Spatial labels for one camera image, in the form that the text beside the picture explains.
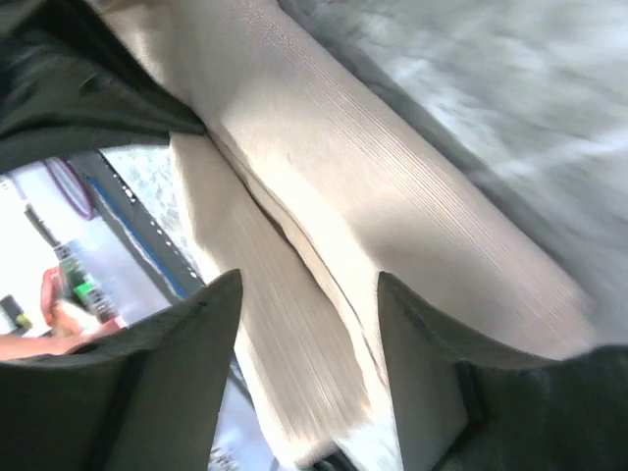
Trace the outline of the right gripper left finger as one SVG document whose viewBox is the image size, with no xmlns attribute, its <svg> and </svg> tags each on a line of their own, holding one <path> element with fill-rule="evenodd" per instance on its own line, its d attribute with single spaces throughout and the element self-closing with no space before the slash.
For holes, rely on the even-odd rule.
<svg viewBox="0 0 628 471">
<path fill-rule="evenodd" d="M 232 270 L 66 355 L 1 366 L 5 470 L 203 470 L 240 317 Z"/>
</svg>

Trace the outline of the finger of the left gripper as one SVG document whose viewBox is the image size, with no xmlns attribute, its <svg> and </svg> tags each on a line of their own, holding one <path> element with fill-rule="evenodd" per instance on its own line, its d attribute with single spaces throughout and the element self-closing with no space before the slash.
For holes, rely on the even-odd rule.
<svg viewBox="0 0 628 471">
<path fill-rule="evenodd" d="M 2 171 L 204 131 L 87 2 L 2 2 Z"/>
</svg>

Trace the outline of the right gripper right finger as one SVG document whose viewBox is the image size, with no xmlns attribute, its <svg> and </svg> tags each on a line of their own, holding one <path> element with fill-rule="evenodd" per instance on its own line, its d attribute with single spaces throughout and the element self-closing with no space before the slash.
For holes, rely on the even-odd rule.
<svg viewBox="0 0 628 471">
<path fill-rule="evenodd" d="M 449 318 L 397 277 L 377 286 L 406 470 L 623 470 L 627 350 L 547 362 Z"/>
</svg>

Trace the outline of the beige cloth napkin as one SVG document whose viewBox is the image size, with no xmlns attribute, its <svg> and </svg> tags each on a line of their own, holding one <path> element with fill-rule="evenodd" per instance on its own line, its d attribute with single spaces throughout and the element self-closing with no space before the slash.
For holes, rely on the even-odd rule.
<svg viewBox="0 0 628 471">
<path fill-rule="evenodd" d="M 140 66 L 201 119 L 170 149 L 204 277 L 241 270 L 237 361 L 262 432 L 304 465 L 392 417 L 409 470 L 468 423 L 458 361 L 505 370 L 592 351 L 590 298 L 366 84 L 373 57 L 304 1 L 101 1 Z"/>
</svg>

